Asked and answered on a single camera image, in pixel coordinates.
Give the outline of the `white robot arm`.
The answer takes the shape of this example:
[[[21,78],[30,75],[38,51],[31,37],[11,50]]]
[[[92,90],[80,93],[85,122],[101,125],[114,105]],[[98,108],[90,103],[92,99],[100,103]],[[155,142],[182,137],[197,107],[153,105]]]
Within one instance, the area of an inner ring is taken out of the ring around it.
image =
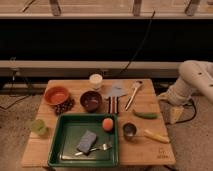
[[[196,90],[213,104],[213,62],[187,60],[181,63],[178,79],[158,99],[182,106]]]

